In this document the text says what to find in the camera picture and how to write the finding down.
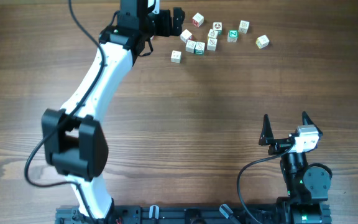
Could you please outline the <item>wooden block with drawing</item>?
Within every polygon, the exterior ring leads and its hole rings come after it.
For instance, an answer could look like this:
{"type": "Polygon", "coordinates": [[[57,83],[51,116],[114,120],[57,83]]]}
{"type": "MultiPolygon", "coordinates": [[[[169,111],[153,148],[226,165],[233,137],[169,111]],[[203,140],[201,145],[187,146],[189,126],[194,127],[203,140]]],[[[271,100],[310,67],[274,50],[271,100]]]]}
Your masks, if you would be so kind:
{"type": "Polygon", "coordinates": [[[211,51],[215,51],[217,47],[217,42],[218,42],[217,39],[209,38],[207,42],[207,49],[211,51]]]}

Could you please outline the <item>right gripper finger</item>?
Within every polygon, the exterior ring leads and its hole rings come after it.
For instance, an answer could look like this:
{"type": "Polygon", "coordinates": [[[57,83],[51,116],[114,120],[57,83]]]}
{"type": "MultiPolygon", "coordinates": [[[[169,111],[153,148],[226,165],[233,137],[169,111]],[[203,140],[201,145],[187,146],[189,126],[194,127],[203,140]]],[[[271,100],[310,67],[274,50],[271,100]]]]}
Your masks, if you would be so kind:
{"type": "Polygon", "coordinates": [[[274,136],[273,136],[269,116],[268,114],[265,114],[263,125],[262,125],[262,131],[259,139],[259,145],[267,146],[267,145],[272,145],[273,143],[274,143],[274,136]]]}
{"type": "Polygon", "coordinates": [[[312,125],[312,126],[314,126],[316,129],[317,129],[317,131],[318,131],[318,136],[319,137],[323,137],[323,132],[322,132],[322,130],[320,130],[318,127],[317,127],[317,125],[316,124],[314,124],[314,122],[311,120],[311,118],[308,116],[308,113],[306,112],[306,111],[303,111],[302,112],[302,123],[303,123],[303,125],[312,125]]]}

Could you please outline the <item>plain wooden base block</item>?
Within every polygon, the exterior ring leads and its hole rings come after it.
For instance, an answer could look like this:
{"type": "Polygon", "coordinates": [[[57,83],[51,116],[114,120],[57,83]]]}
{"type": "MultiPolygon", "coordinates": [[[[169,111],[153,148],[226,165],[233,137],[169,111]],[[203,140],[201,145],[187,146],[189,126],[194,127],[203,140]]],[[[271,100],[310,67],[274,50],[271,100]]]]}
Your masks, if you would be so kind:
{"type": "Polygon", "coordinates": [[[181,52],[173,50],[171,54],[171,62],[180,63],[181,62],[181,52]]]}

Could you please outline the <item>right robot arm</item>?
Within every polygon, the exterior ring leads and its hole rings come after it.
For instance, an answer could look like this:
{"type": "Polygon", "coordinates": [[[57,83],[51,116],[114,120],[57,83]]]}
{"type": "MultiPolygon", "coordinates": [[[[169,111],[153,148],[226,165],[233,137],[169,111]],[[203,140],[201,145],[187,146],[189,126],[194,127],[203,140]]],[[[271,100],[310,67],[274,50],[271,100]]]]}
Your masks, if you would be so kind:
{"type": "Polygon", "coordinates": [[[267,114],[264,115],[259,145],[268,146],[270,156],[280,156],[280,168],[287,197],[277,199],[279,223],[327,224],[333,220],[328,200],[332,170],[321,163],[310,164],[306,154],[318,147],[323,132],[302,112],[302,125],[287,138],[276,139],[267,114]]]}

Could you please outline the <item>wooden block red U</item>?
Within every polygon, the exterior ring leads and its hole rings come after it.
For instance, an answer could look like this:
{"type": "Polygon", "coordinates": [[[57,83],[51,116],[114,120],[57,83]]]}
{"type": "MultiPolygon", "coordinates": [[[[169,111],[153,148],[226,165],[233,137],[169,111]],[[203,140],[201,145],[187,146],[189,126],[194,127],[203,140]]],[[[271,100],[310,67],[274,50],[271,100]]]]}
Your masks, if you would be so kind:
{"type": "Polygon", "coordinates": [[[187,42],[186,42],[186,48],[185,50],[189,53],[194,53],[195,52],[195,47],[196,47],[196,42],[189,39],[187,42]]]}

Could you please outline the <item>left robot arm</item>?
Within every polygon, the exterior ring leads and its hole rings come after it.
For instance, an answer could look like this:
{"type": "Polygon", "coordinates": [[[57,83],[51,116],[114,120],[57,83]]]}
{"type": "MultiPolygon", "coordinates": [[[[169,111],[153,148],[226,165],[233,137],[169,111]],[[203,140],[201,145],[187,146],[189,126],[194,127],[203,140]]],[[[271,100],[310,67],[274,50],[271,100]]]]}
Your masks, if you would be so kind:
{"type": "Polygon", "coordinates": [[[108,145],[101,127],[121,80],[153,36],[179,36],[185,20],[180,7],[160,9],[159,1],[121,1],[96,41],[94,61],[75,93],[59,110],[42,116],[45,160],[72,185],[79,207],[71,220],[115,223],[114,200],[102,172],[108,145]]]}

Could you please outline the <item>wooden block teal side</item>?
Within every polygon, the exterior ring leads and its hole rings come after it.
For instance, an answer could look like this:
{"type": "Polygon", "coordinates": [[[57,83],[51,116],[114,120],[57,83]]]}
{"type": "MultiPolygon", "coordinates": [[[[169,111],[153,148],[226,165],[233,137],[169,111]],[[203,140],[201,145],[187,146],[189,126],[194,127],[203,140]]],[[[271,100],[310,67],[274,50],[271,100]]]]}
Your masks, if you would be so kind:
{"type": "Polygon", "coordinates": [[[205,43],[204,42],[196,42],[195,45],[195,54],[204,55],[205,43]]]}

